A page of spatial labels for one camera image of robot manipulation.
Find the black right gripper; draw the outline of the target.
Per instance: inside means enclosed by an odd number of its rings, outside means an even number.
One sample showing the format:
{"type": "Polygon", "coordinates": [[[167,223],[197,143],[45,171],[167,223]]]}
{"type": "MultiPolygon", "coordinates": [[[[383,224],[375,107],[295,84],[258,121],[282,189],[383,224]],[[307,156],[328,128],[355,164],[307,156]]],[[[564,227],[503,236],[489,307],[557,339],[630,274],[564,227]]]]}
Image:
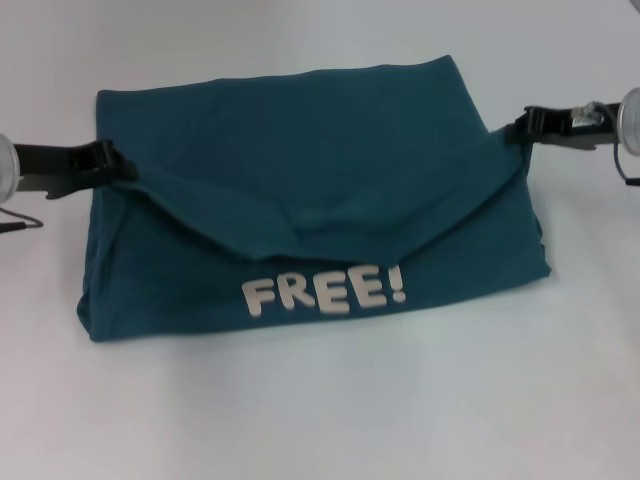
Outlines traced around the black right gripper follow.
{"type": "Polygon", "coordinates": [[[619,103],[588,103],[571,109],[544,113],[539,106],[527,106],[524,113],[505,127],[505,142],[510,145],[535,143],[540,137],[543,117],[544,144],[573,149],[595,149],[616,145],[619,103]]]}

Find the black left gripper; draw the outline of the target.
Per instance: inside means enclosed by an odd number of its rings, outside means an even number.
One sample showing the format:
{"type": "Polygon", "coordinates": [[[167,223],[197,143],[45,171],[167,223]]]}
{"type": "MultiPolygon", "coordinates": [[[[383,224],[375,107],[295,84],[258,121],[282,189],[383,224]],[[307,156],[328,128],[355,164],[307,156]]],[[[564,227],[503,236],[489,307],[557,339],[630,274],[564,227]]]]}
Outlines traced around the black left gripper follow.
{"type": "Polygon", "coordinates": [[[126,160],[110,140],[76,147],[16,144],[15,150],[19,192],[44,192],[47,198],[63,198],[93,185],[138,179],[135,164],[126,160]]]}

